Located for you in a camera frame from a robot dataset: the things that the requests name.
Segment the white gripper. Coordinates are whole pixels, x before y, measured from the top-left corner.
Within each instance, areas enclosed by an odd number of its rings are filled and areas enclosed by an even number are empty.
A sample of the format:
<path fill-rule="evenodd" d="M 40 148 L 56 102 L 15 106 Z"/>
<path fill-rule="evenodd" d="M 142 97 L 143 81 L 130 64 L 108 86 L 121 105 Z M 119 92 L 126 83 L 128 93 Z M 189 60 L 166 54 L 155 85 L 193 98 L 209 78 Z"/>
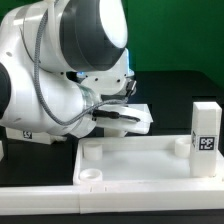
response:
<path fill-rule="evenodd" d="M 81 72 L 81 84 L 99 94 L 106 104 L 93 112 L 97 126 L 118 132 L 147 134 L 153 122 L 146 104 L 129 104 L 136 91 L 135 73 L 127 63 L 118 62 L 108 71 Z"/>

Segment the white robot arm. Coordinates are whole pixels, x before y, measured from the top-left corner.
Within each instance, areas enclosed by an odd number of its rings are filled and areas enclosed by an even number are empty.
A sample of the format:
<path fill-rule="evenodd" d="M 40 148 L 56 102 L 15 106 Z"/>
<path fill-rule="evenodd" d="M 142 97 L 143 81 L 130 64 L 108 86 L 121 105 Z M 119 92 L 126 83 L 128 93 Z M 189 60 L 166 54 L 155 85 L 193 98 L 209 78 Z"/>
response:
<path fill-rule="evenodd" d="M 0 125 L 82 138 L 94 128 L 145 134 L 151 114 L 129 104 L 121 0 L 41 0 L 0 23 Z"/>

